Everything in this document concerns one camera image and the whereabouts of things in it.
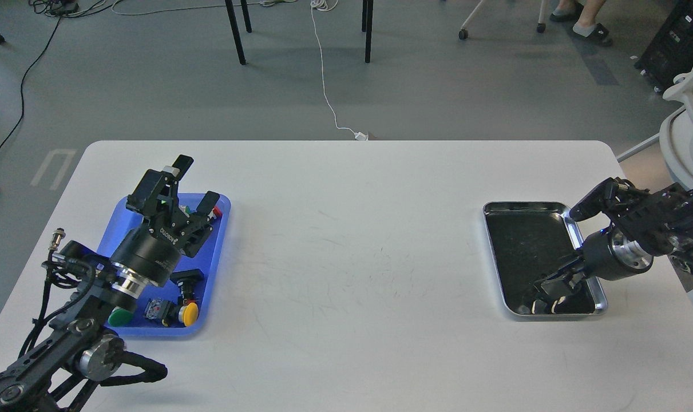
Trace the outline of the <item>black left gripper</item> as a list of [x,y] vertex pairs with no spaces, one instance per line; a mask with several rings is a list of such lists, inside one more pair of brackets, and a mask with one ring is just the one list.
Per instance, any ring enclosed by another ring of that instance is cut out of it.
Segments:
[[192,157],[180,154],[172,166],[148,169],[126,198],[126,209],[145,218],[126,233],[110,261],[144,282],[162,287],[180,261],[209,255],[210,239],[220,228],[220,194],[207,191],[194,213],[175,213],[179,182],[193,163]]

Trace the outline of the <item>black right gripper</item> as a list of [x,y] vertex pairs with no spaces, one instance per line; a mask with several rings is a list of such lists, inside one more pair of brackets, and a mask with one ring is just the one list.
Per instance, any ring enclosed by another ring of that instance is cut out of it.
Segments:
[[609,281],[632,276],[632,252],[618,229],[592,233],[581,246],[582,260],[562,264],[552,274],[533,284],[531,300],[551,302],[553,315],[590,313],[586,276]]

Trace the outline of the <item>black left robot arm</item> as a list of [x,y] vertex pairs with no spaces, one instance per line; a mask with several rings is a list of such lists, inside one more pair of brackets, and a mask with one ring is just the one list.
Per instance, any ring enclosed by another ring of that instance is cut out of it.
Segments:
[[60,411],[58,401],[78,388],[66,411],[82,409],[98,387],[153,383],[168,373],[163,363],[126,350],[110,323],[114,311],[134,312],[145,287],[163,287],[174,278],[179,304],[155,314],[165,324],[190,325],[197,307],[196,276],[176,271],[183,256],[194,258],[221,216],[220,195],[208,191],[198,206],[179,206],[179,181],[192,166],[181,154],[170,167],[148,170],[126,199],[142,222],[131,229],[111,256],[76,241],[60,246],[64,230],[53,233],[43,262],[42,308],[17,360],[0,373],[0,411]]

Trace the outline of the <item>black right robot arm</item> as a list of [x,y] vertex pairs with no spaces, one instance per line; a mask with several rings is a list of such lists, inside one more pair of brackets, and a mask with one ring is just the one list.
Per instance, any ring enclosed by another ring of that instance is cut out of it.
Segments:
[[656,256],[670,256],[693,276],[693,189],[679,183],[652,193],[626,179],[608,178],[570,211],[580,222],[605,214],[610,223],[584,240],[552,274],[537,279],[522,297],[520,309],[555,315],[581,292],[584,280],[608,281],[649,271]]

